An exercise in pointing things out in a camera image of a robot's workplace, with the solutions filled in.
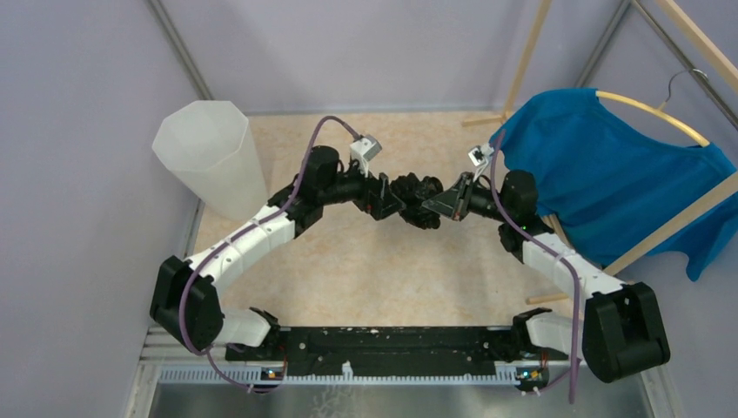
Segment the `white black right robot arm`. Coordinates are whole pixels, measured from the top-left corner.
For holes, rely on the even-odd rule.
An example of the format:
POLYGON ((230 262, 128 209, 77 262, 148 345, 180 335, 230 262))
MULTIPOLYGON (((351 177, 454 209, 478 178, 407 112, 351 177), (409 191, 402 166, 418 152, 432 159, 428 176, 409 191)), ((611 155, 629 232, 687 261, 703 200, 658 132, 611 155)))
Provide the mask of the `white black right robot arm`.
POLYGON ((510 346, 520 358, 553 348, 584 360, 606 383, 668 363, 671 349, 654 290, 605 273, 567 246, 538 215, 537 200, 529 172, 509 172, 500 190, 463 172, 453 186, 421 206, 453 221, 471 213, 498 220, 505 250, 571 298, 571 318, 536 313, 512 332, 510 346))

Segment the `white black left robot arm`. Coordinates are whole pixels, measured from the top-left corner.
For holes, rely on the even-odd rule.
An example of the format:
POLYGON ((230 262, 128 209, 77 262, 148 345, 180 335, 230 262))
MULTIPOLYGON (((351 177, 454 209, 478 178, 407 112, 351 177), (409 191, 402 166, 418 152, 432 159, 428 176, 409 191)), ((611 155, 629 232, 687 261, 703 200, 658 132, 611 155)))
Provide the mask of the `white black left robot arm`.
POLYGON ((220 297, 269 252, 299 237, 329 205, 353 203, 382 220, 405 209, 384 174, 362 172, 358 160, 343 166, 336 149, 313 147, 286 186, 267 200, 254 219, 186 260, 171 256, 159 270, 150 317, 196 355, 217 344, 238 344, 259 360, 278 352, 277 320, 264 310, 225 311, 220 297))

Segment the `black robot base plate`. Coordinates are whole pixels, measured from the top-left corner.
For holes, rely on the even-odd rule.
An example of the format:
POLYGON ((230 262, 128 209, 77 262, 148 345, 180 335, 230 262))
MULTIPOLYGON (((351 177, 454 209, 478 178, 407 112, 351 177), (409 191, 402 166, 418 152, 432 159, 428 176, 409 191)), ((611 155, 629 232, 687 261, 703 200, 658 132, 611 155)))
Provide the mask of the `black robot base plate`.
POLYGON ((485 376, 514 361, 566 355, 539 348, 513 327, 283 327, 259 347, 237 345, 227 361, 275 361, 290 377, 336 376, 345 363, 359 377, 485 376))

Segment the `black plastic trash bag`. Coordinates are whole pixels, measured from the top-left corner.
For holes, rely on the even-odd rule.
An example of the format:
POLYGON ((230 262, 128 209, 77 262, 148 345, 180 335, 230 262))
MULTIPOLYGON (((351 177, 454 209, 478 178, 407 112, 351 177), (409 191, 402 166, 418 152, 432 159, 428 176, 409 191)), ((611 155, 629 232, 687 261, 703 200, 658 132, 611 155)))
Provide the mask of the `black plastic trash bag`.
POLYGON ((390 188, 405 204, 399 216, 407 224, 422 230, 435 230, 440 227, 440 215, 422 206, 427 199, 444 191, 438 178, 425 176, 420 179, 414 172, 409 172, 393 180, 390 188))

